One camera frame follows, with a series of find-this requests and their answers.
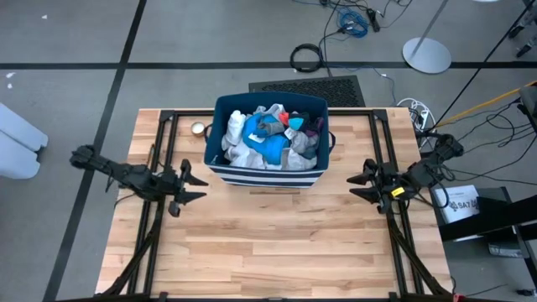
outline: storage bin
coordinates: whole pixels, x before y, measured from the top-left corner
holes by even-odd
[[[226,134],[227,121],[233,111],[239,110],[243,114],[251,114],[258,106],[270,108],[273,104],[284,105],[286,112],[308,112],[311,120],[318,117],[324,118],[315,168],[307,171],[238,168],[230,166],[229,161],[224,158],[222,137]],[[330,151],[336,144],[336,137],[329,133],[328,127],[328,106],[324,99],[318,97],[286,92],[256,92],[222,96],[216,101],[211,133],[208,137],[206,136],[204,163],[231,185],[309,188],[328,169]]]

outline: bin handle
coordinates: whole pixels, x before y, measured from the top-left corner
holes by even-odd
[[[209,140],[209,138],[207,137],[207,131],[209,130],[209,128],[212,128],[212,124],[207,125],[207,127],[203,129],[203,137],[205,138],[205,143],[207,143],[207,141]]]
[[[328,133],[332,137],[332,145],[328,147],[328,154],[330,154],[334,147],[336,147],[336,135],[334,135],[334,133],[331,133],[330,131]]]

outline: clothing pile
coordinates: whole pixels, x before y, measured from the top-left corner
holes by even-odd
[[[224,157],[233,167],[301,171],[317,165],[316,151],[324,120],[306,113],[287,113],[283,105],[253,114],[236,110],[222,138]]]

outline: gray carpet floor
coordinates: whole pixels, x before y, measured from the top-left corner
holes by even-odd
[[[382,9],[386,2],[369,0]],[[441,0],[414,0],[389,29],[364,39],[328,40],[331,61],[402,62],[401,49],[420,36]],[[0,0],[0,64],[117,63],[120,60],[136,0]],[[430,37],[438,39],[456,62],[480,62],[524,9],[522,1],[447,4]],[[402,11],[390,5],[382,25]],[[291,0],[154,0],[149,1],[138,30],[130,62],[285,62],[302,43],[317,43],[330,9]],[[329,31],[336,30],[335,21]],[[516,60],[517,48],[534,32],[525,30],[505,40],[491,61]],[[302,54],[298,60],[314,60]],[[537,50],[521,60],[535,62]],[[464,87],[474,69],[449,69],[425,75],[409,68],[381,68],[394,79],[397,100],[413,97],[439,117]],[[10,79],[4,75],[16,72]],[[335,76],[357,75],[366,105],[393,104],[391,83],[373,70],[334,69]],[[40,155],[40,172],[31,180],[0,178],[0,301],[41,301],[81,183],[82,172],[69,165],[70,151],[91,143],[107,103],[115,70],[0,70],[0,102],[40,128],[50,145]],[[254,81],[280,81],[326,76],[324,70],[300,74],[282,69],[127,70],[112,113],[102,153],[122,161],[127,157],[134,121],[144,107],[213,107],[219,96],[248,91]],[[484,69],[448,113],[448,117],[537,80],[537,70]],[[505,102],[492,107],[495,109]],[[515,125],[527,119],[511,108]],[[441,128],[462,136],[484,116]],[[509,135],[481,127],[463,144],[467,148]],[[480,148],[449,163],[453,169],[483,172],[515,160],[532,137],[505,148]],[[529,155],[492,174],[512,180],[537,181]],[[101,267],[112,221],[117,187],[104,193],[106,177],[96,175],[87,198],[59,299],[91,296]],[[534,187],[488,179],[447,185],[480,188],[505,185],[514,200],[533,195]],[[446,255],[457,289],[470,294],[506,284],[478,297],[529,300],[514,294],[532,283],[521,259],[495,258],[483,241],[447,242]]]

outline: wooden table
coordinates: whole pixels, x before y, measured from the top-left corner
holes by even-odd
[[[408,110],[386,110],[399,167],[406,169],[420,160]],[[130,164],[146,162],[159,112],[140,110]],[[164,213],[152,295],[167,291],[171,297],[385,298],[398,291],[386,218],[376,206],[350,194],[356,186],[346,182],[361,172],[365,159],[374,158],[366,117],[330,117],[330,130],[337,137],[330,167],[307,190],[226,185],[203,164],[206,145],[203,138],[191,135],[194,121],[206,125],[211,117],[179,119],[173,166],[178,169],[182,159],[189,159],[192,174],[210,186],[190,187],[207,196],[184,207],[180,218]],[[380,124],[378,128],[387,159]],[[164,133],[167,142],[169,125]],[[118,198],[128,194],[123,190]],[[132,257],[142,203],[134,196],[117,206],[96,292],[108,288]],[[451,290],[433,210],[411,202],[409,218],[418,255]],[[406,258],[404,267],[412,292]],[[138,292],[143,277],[141,273]]]

